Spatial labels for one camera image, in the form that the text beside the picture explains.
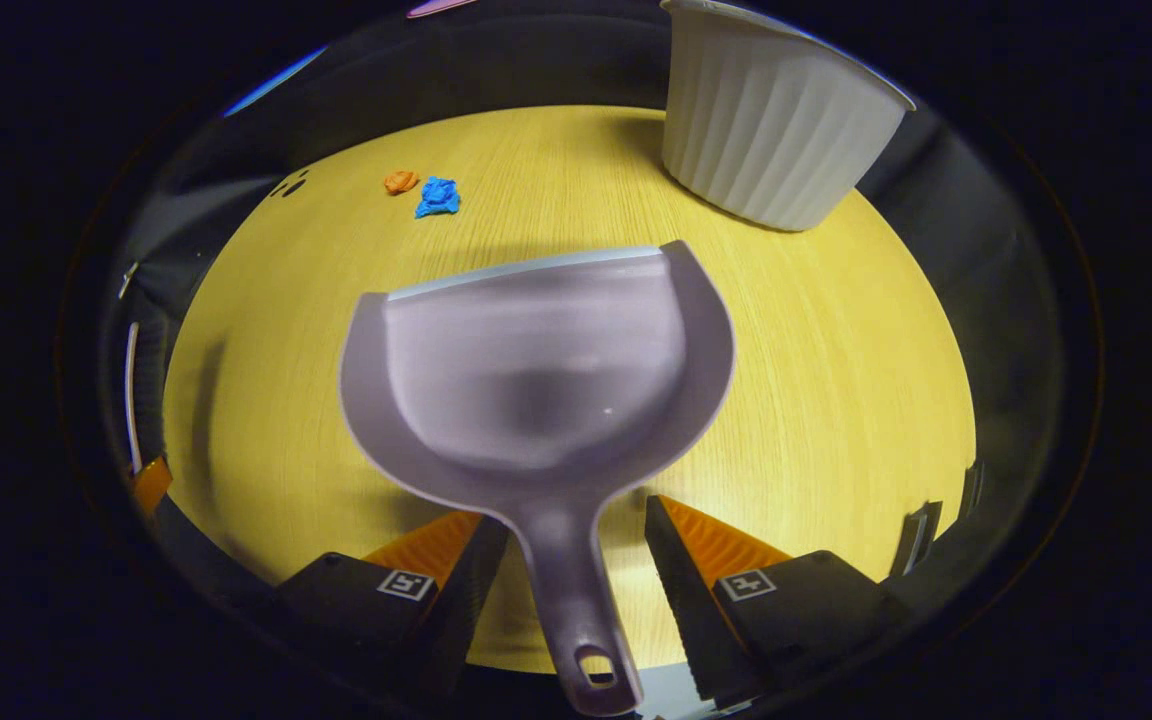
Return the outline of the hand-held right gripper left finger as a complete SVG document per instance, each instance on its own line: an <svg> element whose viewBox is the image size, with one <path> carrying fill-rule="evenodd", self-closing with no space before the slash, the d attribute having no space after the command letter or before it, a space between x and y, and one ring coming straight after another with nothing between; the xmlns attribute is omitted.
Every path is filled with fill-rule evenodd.
<svg viewBox="0 0 1152 720"><path fill-rule="evenodd" d="M326 552L274 589L271 624L349 684L444 702L508 538L497 520L448 511L364 558Z"/></svg>

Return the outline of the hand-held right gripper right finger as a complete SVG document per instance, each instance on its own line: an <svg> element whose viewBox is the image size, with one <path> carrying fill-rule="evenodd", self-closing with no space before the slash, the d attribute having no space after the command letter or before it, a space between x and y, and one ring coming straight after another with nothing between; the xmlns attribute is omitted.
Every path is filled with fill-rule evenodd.
<svg viewBox="0 0 1152 720"><path fill-rule="evenodd" d="M644 537L698 694L719 706L823 683L911 615L835 553L788 555L675 498L647 497Z"/></svg>

